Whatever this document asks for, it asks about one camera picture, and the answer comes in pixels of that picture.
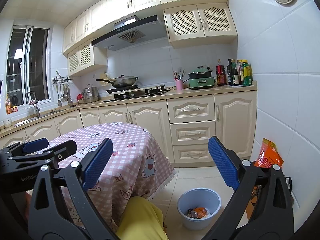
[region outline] pink utensil holder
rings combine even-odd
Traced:
[[[176,80],[176,86],[177,86],[177,90],[183,90],[183,81]]]

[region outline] window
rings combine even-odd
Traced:
[[[33,95],[49,101],[46,54],[49,29],[13,26],[7,61],[7,94],[13,104],[27,105]]]

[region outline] trash can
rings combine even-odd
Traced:
[[[210,216],[202,219],[187,217],[188,209],[205,207],[210,211]],[[182,194],[177,203],[178,212],[182,217],[185,228],[199,231],[210,225],[213,217],[221,208],[221,198],[217,192],[209,188],[194,188]]]

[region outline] stainless steel pot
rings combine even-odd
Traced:
[[[83,102],[85,104],[96,102],[99,100],[98,89],[88,84],[88,87],[82,90]]]
[[[134,76],[124,76],[121,75],[121,77],[117,77],[117,78],[113,78],[113,79],[96,79],[96,81],[104,81],[104,82],[108,82],[111,83],[111,85],[114,88],[122,88],[122,87],[129,87],[129,86],[133,86],[136,82],[136,80],[138,80],[138,77],[134,77]]]

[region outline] blue gripper pad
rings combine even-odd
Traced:
[[[84,191],[88,191],[89,188],[93,188],[96,185],[101,173],[103,172],[112,155],[113,143],[109,138],[106,139],[107,140],[104,140],[94,152],[87,153],[95,153],[95,155],[87,165],[87,168],[84,170],[82,184]]]
[[[49,146],[49,141],[46,138],[35,140],[29,143],[26,143],[22,148],[23,152],[26,154],[34,153],[45,149]]]
[[[221,176],[223,177],[224,182],[227,186],[233,188],[233,190],[237,190],[240,184],[238,170],[215,137],[211,137],[209,139],[208,149],[213,161],[221,173]]]

